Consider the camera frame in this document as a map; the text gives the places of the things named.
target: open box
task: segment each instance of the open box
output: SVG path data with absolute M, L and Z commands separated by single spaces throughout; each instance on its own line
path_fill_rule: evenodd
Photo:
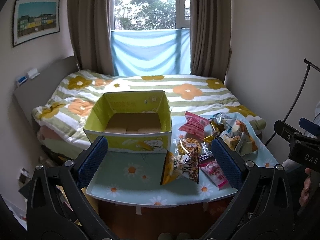
M 171 131 L 164 91 L 105 93 L 84 126 L 90 142 L 102 135 L 110 151 L 130 153 L 166 153 L 171 146 Z

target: picture frame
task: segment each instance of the picture frame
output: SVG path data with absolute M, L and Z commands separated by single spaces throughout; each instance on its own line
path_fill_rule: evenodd
M 12 21 L 12 45 L 60 32 L 60 0 L 16 0 Z

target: window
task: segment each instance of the window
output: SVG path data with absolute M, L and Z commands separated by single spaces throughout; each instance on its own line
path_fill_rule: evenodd
M 190 27 L 190 0 L 114 0 L 115 30 Z

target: green foliage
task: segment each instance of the green foliage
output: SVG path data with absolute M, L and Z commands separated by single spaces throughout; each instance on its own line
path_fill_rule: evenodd
M 175 28 L 175 0 L 115 0 L 115 29 Z

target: screw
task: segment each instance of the screw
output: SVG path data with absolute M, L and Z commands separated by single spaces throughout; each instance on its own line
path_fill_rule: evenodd
M 73 161 L 72 161 L 72 160 L 67 160 L 67 161 L 64 163 L 64 165 L 67 166 L 67 167 L 71 166 L 72 164 L 73 164 Z
M 280 164 L 277 164 L 276 168 L 277 168 L 279 171 L 282 171 L 282 170 L 283 170 L 283 167 L 282 167 L 282 165 L 280 165 Z
M 36 166 L 37 170 L 41 170 L 42 168 L 43 168 L 43 164 L 41 164 L 41 163 Z
M 247 166 L 251 168 L 254 166 L 254 162 L 252 161 L 247 161 L 245 164 L 247 164 Z

